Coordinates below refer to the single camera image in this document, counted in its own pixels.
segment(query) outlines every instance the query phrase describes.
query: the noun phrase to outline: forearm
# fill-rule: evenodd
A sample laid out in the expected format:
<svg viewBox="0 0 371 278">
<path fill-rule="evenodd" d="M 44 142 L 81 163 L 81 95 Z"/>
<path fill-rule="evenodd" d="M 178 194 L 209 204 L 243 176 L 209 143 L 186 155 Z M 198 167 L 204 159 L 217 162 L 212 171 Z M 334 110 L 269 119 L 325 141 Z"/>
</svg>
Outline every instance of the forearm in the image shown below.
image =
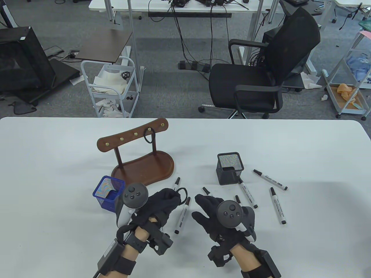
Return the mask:
<svg viewBox="0 0 371 278">
<path fill-rule="evenodd" d="M 243 272 L 251 271 L 262 265 L 255 255 L 243 248 L 241 244 L 237 244 L 235 247 L 233 247 L 231 249 L 231 253 L 236 258 Z"/>
<path fill-rule="evenodd" d="M 136 238 L 140 239 L 141 241 L 145 242 L 150 234 L 146 231 L 143 230 L 142 228 L 138 227 L 135 230 L 135 236 Z M 139 255 L 139 252 L 135 250 L 132 246 L 130 245 L 125 245 L 125 249 L 122 252 L 121 256 L 124 257 L 125 259 L 135 261 Z M 124 275 L 122 273 L 119 273 L 117 271 L 110 271 L 106 276 L 100 274 L 98 278 L 103 278 L 103 277 L 108 277 L 108 278 L 127 278 L 127 275 Z"/>
</svg>

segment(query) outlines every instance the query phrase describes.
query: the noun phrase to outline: vr controller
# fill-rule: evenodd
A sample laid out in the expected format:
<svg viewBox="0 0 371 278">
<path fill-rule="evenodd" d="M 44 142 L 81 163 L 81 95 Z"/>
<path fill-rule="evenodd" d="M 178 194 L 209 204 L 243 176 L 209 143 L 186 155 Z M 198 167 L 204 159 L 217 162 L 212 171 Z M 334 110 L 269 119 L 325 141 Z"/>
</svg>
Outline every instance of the vr controller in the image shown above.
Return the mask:
<svg viewBox="0 0 371 278">
<path fill-rule="evenodd" d="M 226 228 L 236 228 L 237 231 L 244 233 L 249 242 L 256 241 L 254 231 L 255 213 L 249 206 L 240 206 L 233 200 L 227 200 L 217 207 L 216 216 L 220 224 Z"/>
</svg>

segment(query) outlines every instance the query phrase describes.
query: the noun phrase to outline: gray carpet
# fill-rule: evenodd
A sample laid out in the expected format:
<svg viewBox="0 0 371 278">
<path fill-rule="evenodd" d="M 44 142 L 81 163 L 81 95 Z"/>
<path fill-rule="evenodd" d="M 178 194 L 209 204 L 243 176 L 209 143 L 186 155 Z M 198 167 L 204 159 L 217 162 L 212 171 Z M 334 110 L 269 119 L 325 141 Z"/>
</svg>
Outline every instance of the gray carpet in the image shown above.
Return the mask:
<svg viewBox="0 0 371 278">
<path fill-rule="evenodd" d="M 58 45 L 66 52 L 79 49 L 82 42 L 96 29 L 109 26 L 105 13 L 89 11 L 88 1 L 77 4 L 72 0 L 57 5 L 54 0 L 8 1 L 16 22 L 20 26 L 31 25 L 44 48 Z M 348 19 L 343 24 L 346 12 L 337 9 L 338 21 L 329 24 L 321 38 L 321 43 L 313 56 L 317 69 L 330 71 L 349 46 L 359 30 L 358 15 L 355 20 Z M 276 27 L 282 15 L 275 16 L 272 25 L 260 29 L 258 39 L 263 31 Z M 250 16 L 234 14 L 228 19 L 229 38 L 245 39 Z M 183 37 L 191 54 L 198 60 L 210 55 L 210 19 L 179 19 Z M 125 28 L 129 20 L 124 18 Z M 183 60 L 181 43 L 174 19 L 165 18 L 159 23 L 149 18 L 135 20 L 138 58 L 140 65 L 147 67 L 144 74 L 142 92 L 134 117 L 155 118 L 226 118 L 229 112 L 207 109 L 198 112 L 201 103 L 212 104 L 209 87 L 199 73 L 180 71 L 179 60 Z M 227 50 L 227 32 L 225 19 L 213 19 L 213 57 L 230 60 Z M 70 64 L 79 69 L 79 64 Z M 98 67 L 90 67 L 88 76 L 95 76 Z M 281 111 L 271 114 L 271 119 L 335 119 L 335 108 L 331 100 L 322 102 L 323 89 L 290 92 L 283 96 L 284 106 Z M 16 100 L 6 98 L 0 102 L 0 118 L 14 116 L 13 107 L 7 106 Z M 246 114 L 248 118 L 260 118 L 261 114 Z M 67 84 L 59 90 L 40 100 L 37 111 L 24 116 L 37 117 L 95 117 L 95 111 L 89 98 L 85 83 L 76 86 Z M 359 116 L 343 115 L 342 119 L 359 121 L 371 136 L 371 119 L 361 121 Z"/>
</svg>

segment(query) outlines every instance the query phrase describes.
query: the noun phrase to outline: hand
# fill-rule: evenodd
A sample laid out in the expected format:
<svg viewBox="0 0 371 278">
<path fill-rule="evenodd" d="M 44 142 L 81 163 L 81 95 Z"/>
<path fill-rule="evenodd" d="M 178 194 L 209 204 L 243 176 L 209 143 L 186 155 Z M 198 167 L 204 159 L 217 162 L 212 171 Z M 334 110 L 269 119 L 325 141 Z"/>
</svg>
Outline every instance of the hand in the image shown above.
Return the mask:
<svg viewBox="0 0 371 278">
<path fill-rule="evenodd" d="M 180 194 L 170 188 L 164 188 L 148 197 L 147 203 L 142 206 L 136 216 L 132 216 L 130 224 L 143 225 L 148 218 L 155 217 L 158 226 L 163 227 L 169 219 L 170 213 L 181 203 Z"/>
<path fill-rule="evenodd" d="M 209 218 L 197 211 L 192 213 L 192 217 L 205 229 L 213 241 L 216 241 L 219 244 L 222 241 L 230 241 L 237 244 L 245 239 L 243 232 L 237 231 L 235 228 L 226 228 L 218 221 L 216 217 L 216 209 L 219 204 L 224 201 L 222 198 L 198 194 L 195 197 L 195 201 L 200 205 Z"/>
</svg>

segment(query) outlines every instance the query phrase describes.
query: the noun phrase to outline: blue mesh pen holder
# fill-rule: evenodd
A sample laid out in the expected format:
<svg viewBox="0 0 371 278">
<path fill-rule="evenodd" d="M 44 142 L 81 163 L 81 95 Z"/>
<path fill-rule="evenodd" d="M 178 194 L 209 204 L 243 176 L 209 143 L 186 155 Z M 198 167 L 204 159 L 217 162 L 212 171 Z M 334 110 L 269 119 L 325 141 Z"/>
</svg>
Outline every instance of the blue mesh pen holder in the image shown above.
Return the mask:
<svg viewBox="0 0 371 278">
<path fill-rule="evenodd" d="M 115 212 L 115 199 L 124 189 L 124 181 L 104 176 L 94 190 L 93 196 L 98 200 L 102 208 Z"/>
</svg>

